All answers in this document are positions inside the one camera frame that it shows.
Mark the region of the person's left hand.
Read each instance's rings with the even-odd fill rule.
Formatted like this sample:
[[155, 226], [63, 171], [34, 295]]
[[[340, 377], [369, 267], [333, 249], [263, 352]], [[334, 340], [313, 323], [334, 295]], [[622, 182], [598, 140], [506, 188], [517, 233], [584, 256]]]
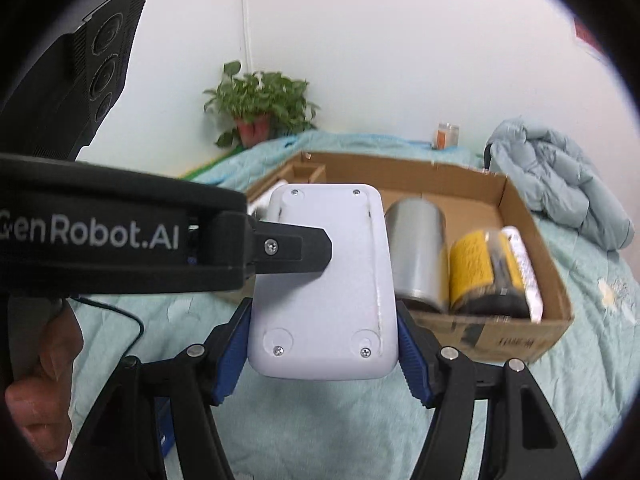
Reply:
[[68, 410], [73, 366], [82, 348], [80, 326], [66, 304], [42, 333], [34, 370], [10, 385], [4, 395], [17, 428], [39, 458], [49, 464], [66, 454], [72, 430]]

